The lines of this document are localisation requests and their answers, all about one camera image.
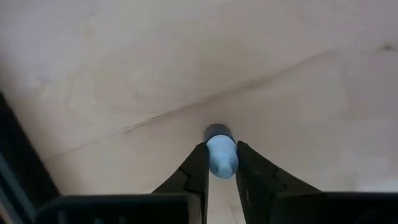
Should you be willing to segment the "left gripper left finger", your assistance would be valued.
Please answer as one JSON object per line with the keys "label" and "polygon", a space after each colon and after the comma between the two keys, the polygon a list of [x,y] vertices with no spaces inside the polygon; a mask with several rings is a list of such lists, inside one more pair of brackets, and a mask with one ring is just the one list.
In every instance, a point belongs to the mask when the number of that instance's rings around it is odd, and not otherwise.
{"label": "left gripper left finger", "polygon": [[188,193],[200,199],[201,223],[207,224],[209,189],[209,152],[204,142],[182,162],[178,169],[153,194]]}

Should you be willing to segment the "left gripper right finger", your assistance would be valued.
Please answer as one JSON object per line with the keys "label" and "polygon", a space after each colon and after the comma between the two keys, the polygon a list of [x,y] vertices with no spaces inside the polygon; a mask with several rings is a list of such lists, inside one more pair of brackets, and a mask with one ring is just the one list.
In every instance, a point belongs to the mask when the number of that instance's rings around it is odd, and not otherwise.
{"label": "left gripper right finger", "polygon": [[321,224],[322,192],[238,141],[236,184],[246,224]]}

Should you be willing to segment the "small dark-label food coloring bottle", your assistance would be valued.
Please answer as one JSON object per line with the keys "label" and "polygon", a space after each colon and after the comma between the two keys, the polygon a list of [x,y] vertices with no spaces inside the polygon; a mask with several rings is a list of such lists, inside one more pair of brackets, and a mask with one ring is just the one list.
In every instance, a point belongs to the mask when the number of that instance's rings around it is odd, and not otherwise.
{"label": "small dark-label food coloring bottle", "polygon": [[208,148],[210,172],[218,178],[229,179],[237,171],[238,149],[231,130],[224,124],[211,124],[203,140]]}

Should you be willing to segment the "black aluminium table frame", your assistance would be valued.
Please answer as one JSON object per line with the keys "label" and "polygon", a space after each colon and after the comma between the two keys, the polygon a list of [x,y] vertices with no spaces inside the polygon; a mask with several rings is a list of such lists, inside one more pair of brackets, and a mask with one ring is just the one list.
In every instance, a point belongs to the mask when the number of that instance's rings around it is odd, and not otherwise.
{"label": "black aluminium table frame", "polygon": [[40,157],[0,92],[0,204],[14,224],[33,224],[60,196]]}

